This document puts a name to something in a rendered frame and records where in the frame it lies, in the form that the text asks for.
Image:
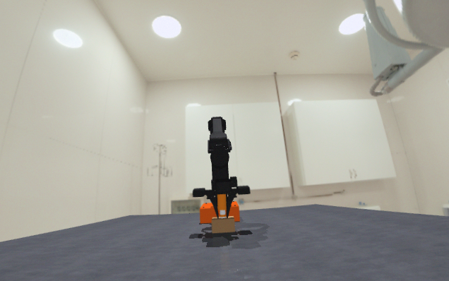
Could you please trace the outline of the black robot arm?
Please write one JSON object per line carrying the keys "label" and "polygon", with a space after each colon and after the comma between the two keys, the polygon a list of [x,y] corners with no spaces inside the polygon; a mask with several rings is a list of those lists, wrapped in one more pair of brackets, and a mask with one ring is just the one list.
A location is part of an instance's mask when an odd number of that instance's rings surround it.
{"label": "black robot arm", "polygon": [[[208,153],[211,153],[212,171],[228,170],[232,144],[225,133],[226,121],[220,116],[211,117],[211,120],[208,121],[208,130],[210,131]],[[225,179],[214,177],[213,182],[211,180],[211,187],[216,192],[232,191],[233,187],[237,187],[237,177],[230,177],[230,179],[228,176],[225,176]]]}

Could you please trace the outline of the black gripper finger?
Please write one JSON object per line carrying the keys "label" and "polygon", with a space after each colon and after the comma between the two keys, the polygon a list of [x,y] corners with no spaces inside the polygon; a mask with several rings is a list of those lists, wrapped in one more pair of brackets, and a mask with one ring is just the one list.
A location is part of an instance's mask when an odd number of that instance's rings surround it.
{"label": "black gripper finger", "polygon": [[206,198],[206,199],[210,199],[210,201],[211,201],[211,203],[212,203],[212,206],[213,206],[214,209],[215,209],[216,216],[217,216],[217,218],[219,219],[219,214],[218,214],[218,209],[217,209],[216,198],[215,198],[215,197],[209,197],[209,198]]}
{"label": "black gripper finger", "polygon": [[229,211],[230,211],[230,208],[231,208],[231,205],[232,205],[232,201],[234,200],[234,198],[237,198],[237,196],[228,196],[227,197],[227,211],[226,211],[227,218],[229,216]]}

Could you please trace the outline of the orange marker cap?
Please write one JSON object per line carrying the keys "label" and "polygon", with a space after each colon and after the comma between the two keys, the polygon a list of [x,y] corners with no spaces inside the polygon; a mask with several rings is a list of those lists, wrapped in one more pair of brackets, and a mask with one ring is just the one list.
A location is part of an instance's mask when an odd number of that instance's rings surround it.
{"label": "orange marker cap", "polygon": [[218,210],[226,210],[226,194],[218,194],[217,195],[217,209]]}

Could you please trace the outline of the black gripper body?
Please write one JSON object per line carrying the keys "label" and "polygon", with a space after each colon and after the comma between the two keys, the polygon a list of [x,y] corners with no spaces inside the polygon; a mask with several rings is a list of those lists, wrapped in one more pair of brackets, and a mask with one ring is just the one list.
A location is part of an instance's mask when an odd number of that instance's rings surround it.
{"label": "black gripper body", "polygon": [[[214,180],[214,177],[218,177],[218,179],[225,179],[225,176],[229,176],[228,170],[212,171],[212,182]],[[209,197],[215,197],[215,194],[227,194],[228,196],[236,196],[237,193],[239,195],[250,194],[251,193],[250,186],[249,185],[238,186],[236,188],[232,188],[232,191],[222,191],[222,192],[216,192],[212,189],[205,190],[205,188],[194,188],[193,189],[193,197],[204,197],[204,195],[206,195],[207,198],[209,198]]]}

